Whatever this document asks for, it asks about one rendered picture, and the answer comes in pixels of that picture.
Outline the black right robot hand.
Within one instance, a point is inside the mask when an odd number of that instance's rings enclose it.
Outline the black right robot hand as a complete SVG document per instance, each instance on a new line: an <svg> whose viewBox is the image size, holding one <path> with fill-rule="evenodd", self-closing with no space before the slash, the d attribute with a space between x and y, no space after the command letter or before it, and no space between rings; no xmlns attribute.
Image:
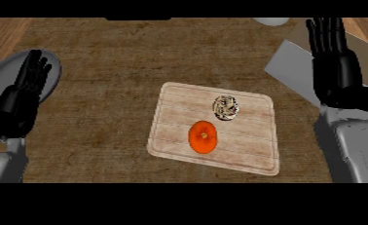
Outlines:
<svg viewBox="0 0 368 225"><path fill-rule="evenodd" d="M368 111L358 56L347 47L342 18L306 21L312 52L313 91L319 102L339 109Z"/></svg>

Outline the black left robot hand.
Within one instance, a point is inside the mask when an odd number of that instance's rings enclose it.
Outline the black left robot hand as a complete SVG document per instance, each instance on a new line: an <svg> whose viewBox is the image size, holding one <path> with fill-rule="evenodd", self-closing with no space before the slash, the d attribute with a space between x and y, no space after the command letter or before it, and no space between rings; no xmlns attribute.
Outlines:
<svg viewBox="0 0 368 225"><path fill-rule="evenodd" d="M15 84L0 94L0 138L25 137L33 129L50 69L42 50L31 50Z"/></svg>

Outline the pale wooden cutting board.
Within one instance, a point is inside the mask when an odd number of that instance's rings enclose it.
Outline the pale wooden cutting board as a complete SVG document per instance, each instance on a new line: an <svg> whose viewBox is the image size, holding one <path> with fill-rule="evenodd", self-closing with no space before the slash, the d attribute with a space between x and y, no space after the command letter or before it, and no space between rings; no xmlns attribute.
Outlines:
<svg viewBox="0 0 368 225"><path fill-rule="evenodd" d="M220 96L237 100L238 112L222 121L213 111ZM188 142L194 123L210 122L219 143L213 152L197 153ZM169 82L161 87L148 153L157 157L263 175L279 173L274 101L265 94Z"/></svg>

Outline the orange squash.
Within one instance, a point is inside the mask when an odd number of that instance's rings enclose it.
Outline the orange squash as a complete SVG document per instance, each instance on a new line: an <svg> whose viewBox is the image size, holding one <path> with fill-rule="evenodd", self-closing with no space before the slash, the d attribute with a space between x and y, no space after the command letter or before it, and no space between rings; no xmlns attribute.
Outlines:
<svg viewBox="0 0 368 225"><path fill-rule="evenodd" d="M219 143L217 130L209 121L198 121L191 126L188 143L198 154L209 154L216 149Z"/></svg>

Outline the grey round plate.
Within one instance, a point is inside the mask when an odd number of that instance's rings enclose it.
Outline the grey round plate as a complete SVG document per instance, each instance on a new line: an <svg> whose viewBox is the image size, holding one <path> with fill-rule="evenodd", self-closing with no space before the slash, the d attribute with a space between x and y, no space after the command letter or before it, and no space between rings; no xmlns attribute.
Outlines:
<svg viewBox="0 0 368 225"><path fill-rule="evenodd" d="M5 89L15 84L28 52L30 50L22 50L18 53L9 55L0 61L0 94L3 93ZM43 102L49 95L53 93L62 76L62 64L56 55L50 51L43 50L42 56L47 58L47 64L52 65L52 69L47 74L47 79L40 95L40 102Z"/></svg>

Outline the pale grey round object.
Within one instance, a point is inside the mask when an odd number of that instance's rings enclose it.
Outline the pale grey round object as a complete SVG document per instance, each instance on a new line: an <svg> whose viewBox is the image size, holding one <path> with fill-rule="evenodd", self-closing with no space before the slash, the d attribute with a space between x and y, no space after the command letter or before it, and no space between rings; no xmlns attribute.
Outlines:
<svg viewBox="0 0 368 225"><path fill-rule="evenodd" d="M254 18L254 20L268 26L281 26L290 21L288 18Z"/></svg>

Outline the brown and white mottled vegetable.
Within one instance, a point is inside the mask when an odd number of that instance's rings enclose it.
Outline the brown and white mottled vegetable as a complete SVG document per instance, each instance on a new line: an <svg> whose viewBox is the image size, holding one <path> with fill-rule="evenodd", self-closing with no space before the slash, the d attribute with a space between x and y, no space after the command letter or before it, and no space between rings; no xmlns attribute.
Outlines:
<svg viewBox="0 0 368 225"><path fill-rule="evenodd" d="M219 120L231 121L237 117L238 104L231 95L220 95L213 102L213 112Z"/></svg>

